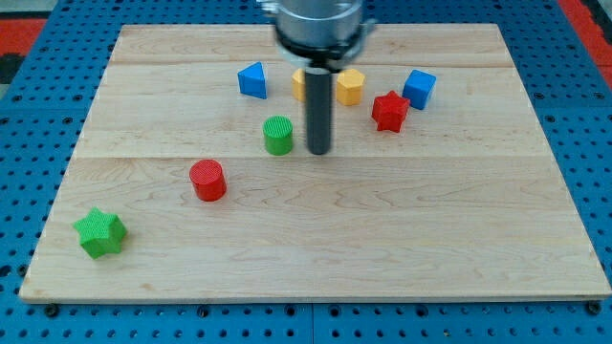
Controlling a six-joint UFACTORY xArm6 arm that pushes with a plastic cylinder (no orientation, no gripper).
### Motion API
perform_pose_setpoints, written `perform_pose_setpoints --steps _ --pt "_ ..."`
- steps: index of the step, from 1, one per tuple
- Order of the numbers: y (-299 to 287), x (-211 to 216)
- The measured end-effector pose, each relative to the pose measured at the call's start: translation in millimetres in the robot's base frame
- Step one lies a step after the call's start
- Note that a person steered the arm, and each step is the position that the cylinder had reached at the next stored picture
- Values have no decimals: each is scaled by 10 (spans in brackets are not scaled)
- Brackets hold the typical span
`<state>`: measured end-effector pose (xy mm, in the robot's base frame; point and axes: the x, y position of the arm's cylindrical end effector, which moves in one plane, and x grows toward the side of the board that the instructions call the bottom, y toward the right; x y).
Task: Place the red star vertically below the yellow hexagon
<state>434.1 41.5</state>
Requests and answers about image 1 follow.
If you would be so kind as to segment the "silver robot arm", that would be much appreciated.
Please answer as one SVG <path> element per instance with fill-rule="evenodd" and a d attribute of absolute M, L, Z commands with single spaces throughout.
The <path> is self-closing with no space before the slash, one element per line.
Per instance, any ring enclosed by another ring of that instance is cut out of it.
<path fill-rule="evenodd" d="M 273 19 L 281 54 L 304 71 L 308 150 L 325 155 L 333 129 L 333 75 L 364 50 L 377 21 L 364 17 L 362 0 L 258 0 Z"/>

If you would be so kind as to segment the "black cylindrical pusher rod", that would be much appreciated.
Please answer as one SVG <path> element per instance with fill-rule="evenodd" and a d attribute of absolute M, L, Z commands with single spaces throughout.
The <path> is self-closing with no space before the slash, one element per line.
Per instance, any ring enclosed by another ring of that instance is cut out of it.
<path fill-rule="evenodd" d="M 324 155 L 332 138 L 332 75 L 314 69 L 305 71 L 306 142 L 314 155 Z"/>

